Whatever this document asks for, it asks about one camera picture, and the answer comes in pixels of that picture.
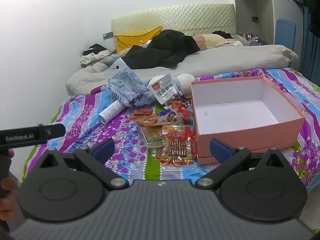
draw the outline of headboard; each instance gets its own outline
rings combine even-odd
[[[120,32],[150,29],[162,25],[163,29],[181,31],[186,35],[209,34],[225,31],[236,34],[236,11],[233,4],[193,4],[172,6],[112,19],[114,35]]]

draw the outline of blue curtain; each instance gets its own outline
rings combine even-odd
[[[303,46],[299,72],[320,86],[320,38],[309,31],[310,14],[303,7]]]

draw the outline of white cylindrical can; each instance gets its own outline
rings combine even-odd
[[[116,100],[98,115],[99,121],[103,125],[106,125],[112,119],[114,119],[118,114],[120,114],[120,112],[125,108],[126,106],[124,104]]]

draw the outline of human hand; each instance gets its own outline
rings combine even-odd
[[[14,151],[9,150],[8,156],[12,158]],[[16,182],[13,177],[9,176],[3,178],[0,181],[0,185],[4,190],[12,191],[16,188]],[[13,206],[15,202],[15,194],[10,192],[6,197],[0,199],[0,219],[3,221],[9,221],[14,219]]]

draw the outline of open cardboard box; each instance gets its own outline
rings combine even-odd
[[[194,81],[191,89],[199,164],[217,163],[209,150],[212,138],[256,152],[291,147],[305,120],[265,77]]]

